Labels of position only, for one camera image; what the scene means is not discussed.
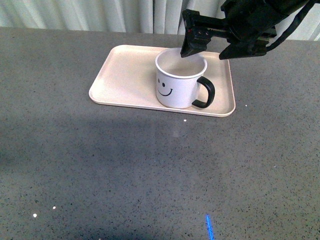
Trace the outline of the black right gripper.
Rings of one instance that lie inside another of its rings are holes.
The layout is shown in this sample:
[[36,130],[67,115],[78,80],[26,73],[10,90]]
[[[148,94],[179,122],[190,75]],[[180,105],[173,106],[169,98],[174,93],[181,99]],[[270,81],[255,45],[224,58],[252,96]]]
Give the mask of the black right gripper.
[[201,15],[199,11],[186,9],[182,12],[185,35],[180,51],[182,58],[204,52],[212,37],[227,39],[231,43],[219,54],[220,60],[251,58],[267,53],[267,42],[256,41],[275,25],[297,11],[292,23],[271,44],[277,47],[301,24],[310,10],[308,0],[227,0],[220,7],[223,19]]

